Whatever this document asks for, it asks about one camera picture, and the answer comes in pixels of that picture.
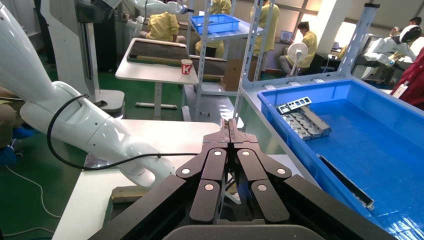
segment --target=red clothing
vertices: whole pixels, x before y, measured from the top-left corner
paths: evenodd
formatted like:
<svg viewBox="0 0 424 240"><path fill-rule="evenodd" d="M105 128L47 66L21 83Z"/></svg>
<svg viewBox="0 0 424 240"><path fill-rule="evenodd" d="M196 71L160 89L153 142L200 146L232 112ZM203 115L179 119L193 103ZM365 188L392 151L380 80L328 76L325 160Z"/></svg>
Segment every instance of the red clothing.
<svg viewBox="0 0 424 240"><path fill-rule="evenodd" d="M403 72L399 83L390 94L393 95L399 86L406 81L409 82L408 88L399 99L424 110L424 47L419 51L412 65Z"/></svg>

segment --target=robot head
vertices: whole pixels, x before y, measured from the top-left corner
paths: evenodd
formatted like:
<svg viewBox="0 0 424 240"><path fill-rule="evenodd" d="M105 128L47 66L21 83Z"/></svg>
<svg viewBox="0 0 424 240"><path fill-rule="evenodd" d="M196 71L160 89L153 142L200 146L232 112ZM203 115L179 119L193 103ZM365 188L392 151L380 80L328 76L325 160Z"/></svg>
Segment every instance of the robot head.
<svg viewBox="0 0 424 240"><path fill-rule="evenodd" d="M421 37L421 33L422 33L421 27L417 25L409 25L405 27L405 29L403 29L399 35L394 36L393 40L397 44L410 43L417 40L419 37Z"/></svg>

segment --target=cardboard box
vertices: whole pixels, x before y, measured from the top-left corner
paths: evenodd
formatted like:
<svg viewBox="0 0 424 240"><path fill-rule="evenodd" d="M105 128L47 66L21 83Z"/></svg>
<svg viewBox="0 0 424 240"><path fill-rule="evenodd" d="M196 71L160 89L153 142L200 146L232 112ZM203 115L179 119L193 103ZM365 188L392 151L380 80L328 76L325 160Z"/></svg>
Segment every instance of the cardboard box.
<svg viewBox="0 0 424 240"><path fill-rule="evenodd" d="M249 74L247 79L253 81L255 77L256 60L250 62ZM243 59L229 59L224 77L221 78L220 84L225 91L236 92L239 88L240 75L242 74Z"/></svg>

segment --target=white table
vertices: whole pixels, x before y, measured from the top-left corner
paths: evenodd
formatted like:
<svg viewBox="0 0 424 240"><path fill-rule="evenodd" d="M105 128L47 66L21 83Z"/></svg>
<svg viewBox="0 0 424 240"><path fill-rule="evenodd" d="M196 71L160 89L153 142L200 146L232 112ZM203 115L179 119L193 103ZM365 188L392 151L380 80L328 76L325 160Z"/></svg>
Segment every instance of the white table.
<svg viewBox="0 0 424 240"><path fill-rule="evenodd" d="M115 77L123 80L133 81L147 81L154 82L154 104L152 103L136 103L137 107L154 107L154 120L161 119L161 108L176 109L176 105L161 104L162 103L162 84L181 84L181 85L197 85L199 83L196 71L192 68L189 75L181 74L181 67L168 66L163 64L148 64L131 62L127 60L131 48L135 41L142 41L148 43L164 43L163 41L156 41L150 39L133 38L126 50L125 55ZM182 46L186 45L175 42L166 42L168 45Z"/></svg>
<svg viewBox="0 0 424 240"><path fill-rule="evenodd" d="M161 152L200 153L203 136L221 128L209 122L119 120L134 136L152 144ZM168 157L175 168L193 156ZM287 155L270 155L302 174ZM82 171L66 205L53 240L86 240L102 228L112 190L134 186L117 168Z"/></svg>

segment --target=blue plastic bin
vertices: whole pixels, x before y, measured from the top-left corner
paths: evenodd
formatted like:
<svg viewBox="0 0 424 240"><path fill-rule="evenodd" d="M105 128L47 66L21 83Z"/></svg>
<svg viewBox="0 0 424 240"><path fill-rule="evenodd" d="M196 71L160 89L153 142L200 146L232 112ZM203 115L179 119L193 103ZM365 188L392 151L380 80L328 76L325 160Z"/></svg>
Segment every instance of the blue plastic bin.
<svg viewBox="0 0 424 240"><path fill-rule="evenodd" d="M330 125L302 140L276 106L308 96ZM324 191L399 239L424 239L424 115L356 80L260 91L261 111ZM368 210L322 163L326 157L374 199Z"/></svg>
<svg viewBox="0 0 424 240"><path fill-rule="evenodd" d="M203 34L203 19L204 16L192 16L190 18L191 24L199 34ZM239 22L240 20L237 18L226 14L210 15L207 32L211 34L239 30Z"/></svg>

